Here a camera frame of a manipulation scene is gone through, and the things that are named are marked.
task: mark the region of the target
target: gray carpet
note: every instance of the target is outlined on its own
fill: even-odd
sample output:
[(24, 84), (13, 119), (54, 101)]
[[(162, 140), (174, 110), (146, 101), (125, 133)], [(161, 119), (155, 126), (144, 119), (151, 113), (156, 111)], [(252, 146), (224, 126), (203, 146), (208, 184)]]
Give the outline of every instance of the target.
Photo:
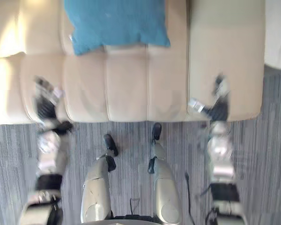
[[(281, 72), (266, 68), (264, 102), (261, 115), (234, 122), (231, 132), (233, 155), (239, 178), (241, 200), (251, 225), (281, 225)], [(147, 174), (151, 156), (149, 145), (152, 122), (76, 124), (71, 136), (71, 156), (63, 182), (64, 224), (80, 224), (82, 183), (95, 157), (103, 149), (102, 135), (110, 133), (119, 146), (117, 169), (110, 174), (112, 210), (115, 215), (134, 213), (152, 215), (152, 177)], [(210, 195), (199, 202), (194, 195), (208, 186), (204, 155), (199, 146), (200, 122), (163, 123), (161, 142), (175, 172), (184, 224), (187, 215), (187, 191), (184, 172), (191, 180), (192, 215), (203, 224), (210, 207)], [(0, 126), (0, 225), (15, 225), (21, 208), (32, 189), (36, 169), (36, 127)]]

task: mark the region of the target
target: sunlight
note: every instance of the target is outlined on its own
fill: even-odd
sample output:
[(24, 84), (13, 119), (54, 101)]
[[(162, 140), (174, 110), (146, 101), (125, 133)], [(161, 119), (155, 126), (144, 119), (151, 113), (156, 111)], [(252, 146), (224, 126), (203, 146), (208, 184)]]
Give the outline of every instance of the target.
[(5, 25), (0, 38), (0, 57), (7, 57), (20, 52), (20, 46), (17, 36), (17, 24), (14, 17)]
[(7, 101), (12, 73), (10, 63), (4, 58), (0, 59), (0, 122), (5, 121), (7, 117)]

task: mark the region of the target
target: beige couch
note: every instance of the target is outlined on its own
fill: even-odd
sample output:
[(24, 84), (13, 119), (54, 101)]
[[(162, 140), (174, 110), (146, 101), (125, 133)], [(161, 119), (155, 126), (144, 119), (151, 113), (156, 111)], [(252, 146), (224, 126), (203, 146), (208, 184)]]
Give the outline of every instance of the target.
[(264, 0), (166, 0), (171, 48), (106, 46), (75, 56), (61, 0), (0, 0), (0, 124), (37, 120), (34, 77), (65, 90), (61, 118), (77, 122), (190, 121), (190, 98), (213, 104), (216, 76), (231, 87), (231, 120), (260, 112)]

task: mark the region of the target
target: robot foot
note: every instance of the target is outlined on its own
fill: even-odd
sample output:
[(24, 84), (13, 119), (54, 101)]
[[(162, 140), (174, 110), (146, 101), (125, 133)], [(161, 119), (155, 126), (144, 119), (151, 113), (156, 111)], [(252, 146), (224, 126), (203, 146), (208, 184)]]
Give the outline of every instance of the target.
[(116, 144), (115, 144), (112, 136), (110, 136), (109, 134), (105, 134), (103, 139), (104, 139), (106, 148), (110, 151), (113, 151), (114, 156), (118, 156), (118, 149), (116, 147)]
[(161, 124), (155, 123), (152, 128), (152, 142), (155, 143), (159, 140), (161, 134)]
[[(118, 155), (118, 149), (116, 147), (116, 144), (115, 144), (112, 136), (110, 136), (109, 134), (105, 134), (103, 139), (104, 139), (106, 148), (108, 150), (112, 151), (113, 155), (116, 157)], [(116, 162), (114, 161), (113, 157), (106, 156), (106, 161), (108, 164), (108, 172), (111, 172), (116, 169), (117, 166), (116, 166)]]

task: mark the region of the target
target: robot leg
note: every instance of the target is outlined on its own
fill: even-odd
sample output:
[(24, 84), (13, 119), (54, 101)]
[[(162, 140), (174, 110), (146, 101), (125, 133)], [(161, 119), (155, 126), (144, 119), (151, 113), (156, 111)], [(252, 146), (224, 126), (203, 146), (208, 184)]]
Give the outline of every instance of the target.
[(110, 135), (105, 135), (104, 140), (107, 152), (89, 168), (84, 181), (81, 223), (105, 220), (111, 217), (108, 172), (116, 168), (113, 157), (118, 154), (118, 151)]
[(162, 224), (182, 224), (182, 208), (174, 175), (165, 161), (163, 147), (158, 142), (161, 125), (154, 125), (152, 148), (154, 157), (150, 160), (148, 172), (154, 174), (154, 216)]

